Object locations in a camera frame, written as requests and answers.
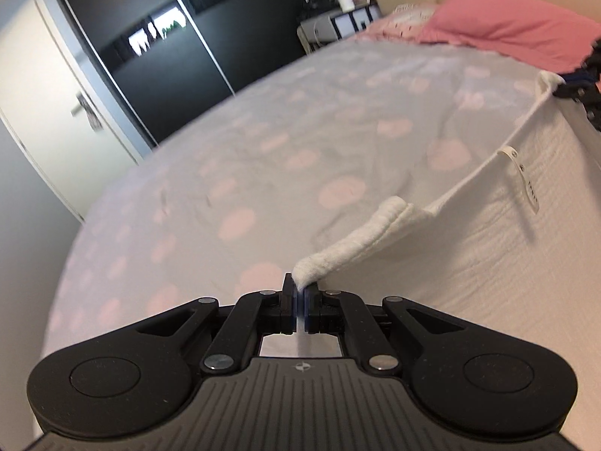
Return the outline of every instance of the polka dot bed sheet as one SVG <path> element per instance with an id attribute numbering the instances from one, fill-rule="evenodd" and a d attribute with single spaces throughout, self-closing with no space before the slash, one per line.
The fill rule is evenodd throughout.
<path id="1" fill-rule="evenodd" d="M 280 289 L 384 199 L 425 207 L 521 124 L 538 72 L 472 48 L 345 41 L 255 83 L 92 207 L 44 354 L 197 297 Z"/>

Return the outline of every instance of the wall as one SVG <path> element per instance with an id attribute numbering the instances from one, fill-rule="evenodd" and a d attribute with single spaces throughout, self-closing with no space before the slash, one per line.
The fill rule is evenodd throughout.
<path id="1" fill-rule="evenodd" d="M 25 384 L 79 222 L 1 121 L 0 165 L 0 447 L 17 451 L 33 438 Z"/>
<path id="2" fill-rule="evenodd" d="M 27 0 L 0 0 L 0 29 L 10 21 L 14 13 L 26 1 Z M 84 53 L 79 41 L 77 40 L 75 32 L 67 21 L 67 18 L 62 12 L 57 0 L 44 0 L 44 3 L 46 3 L 48 11 L 50 12 L 50 15 L 52 15 L 52 19 L 55 21 L 59 32 L 67 43 L 71 54 L 73 54 L 79 62 L 80 68 L 82 69 L 89 83 L 94 88 L 96 94 L 100 97 L 104 106 L 115 119 L 123 133 L 131 141 L 131 144 L 136 148 L 136 150 L 142 156 L 148 155 L 150 152 L 149 146 L 138 133 L 137 129 L 134 127 L 121 106 L 117 103 L 109 88 L 104 83 L 103 78 L 101 78 L 100 74 L 97 72 L 88 56 Z"/>

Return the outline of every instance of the white label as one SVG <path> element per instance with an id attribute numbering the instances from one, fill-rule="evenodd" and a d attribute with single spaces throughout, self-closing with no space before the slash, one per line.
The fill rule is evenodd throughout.
<path id="1" fill-rule="evenodd" d="M 509 159 L 512 160 L 515 167 L 518 169 L 518 173 L 522 178 L 522 185 L 524 185 L 524 194 L 528 199 L 528 203 L 532 207 L 532 210 L 535 214 L 539 212 L 539 199 L 536 197 L 536 193 L 534 192 L 534 186 L 530 181 L 530 176 L 526 171 L 526 166 L 520 160 L 518 152 L 511 146 L 504 146 L 497 151 L 499 154 L 506 154 Z"/>

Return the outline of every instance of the nightstand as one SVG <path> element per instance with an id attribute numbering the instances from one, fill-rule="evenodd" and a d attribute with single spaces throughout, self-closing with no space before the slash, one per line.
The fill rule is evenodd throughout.
<path id="1" fill-rule="evenodd" d="M 324 45 L 366 29 L 381 17 L 380 8 L 375 4 L 360 6 L 350 12 L 332 10 L 301 22 L 297 34 L 305 52 L 310 54 Z"/>

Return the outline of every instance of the sliding wardrobe door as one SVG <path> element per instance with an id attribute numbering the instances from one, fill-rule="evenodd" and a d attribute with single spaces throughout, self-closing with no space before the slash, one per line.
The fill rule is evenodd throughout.
<path id="1" fill-rule="evenodd" d="M 177 0 L 65 1 L 157 142 L 231 95 Z"/>
<path id="2" fill-rule="evenodd" d="M 182 1 L 236 91 L 304 55 L 304 0 Z"/>

